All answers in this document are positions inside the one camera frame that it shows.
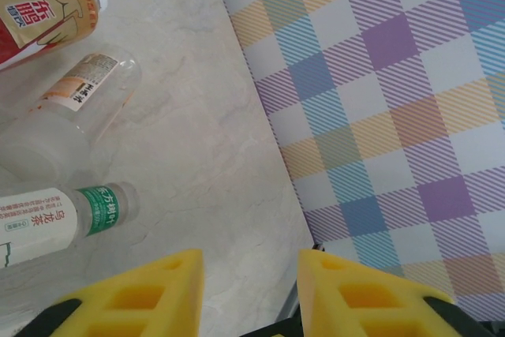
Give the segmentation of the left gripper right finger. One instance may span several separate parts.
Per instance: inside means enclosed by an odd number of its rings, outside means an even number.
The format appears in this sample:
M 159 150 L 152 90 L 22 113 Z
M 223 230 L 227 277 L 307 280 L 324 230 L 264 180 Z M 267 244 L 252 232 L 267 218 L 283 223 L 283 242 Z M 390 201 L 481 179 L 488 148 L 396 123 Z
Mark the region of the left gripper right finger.
M 487 336 L 444 292 L 315 249 L 297 259 L 306 336 Z

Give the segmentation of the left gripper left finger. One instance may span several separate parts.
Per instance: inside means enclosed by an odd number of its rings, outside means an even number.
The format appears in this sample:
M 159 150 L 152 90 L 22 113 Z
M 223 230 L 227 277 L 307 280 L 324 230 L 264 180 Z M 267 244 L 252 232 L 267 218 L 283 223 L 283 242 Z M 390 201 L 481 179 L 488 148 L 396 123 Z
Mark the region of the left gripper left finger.
M 19 336 L 196 336 L 204 258 L 188 249 L 58 299 Z

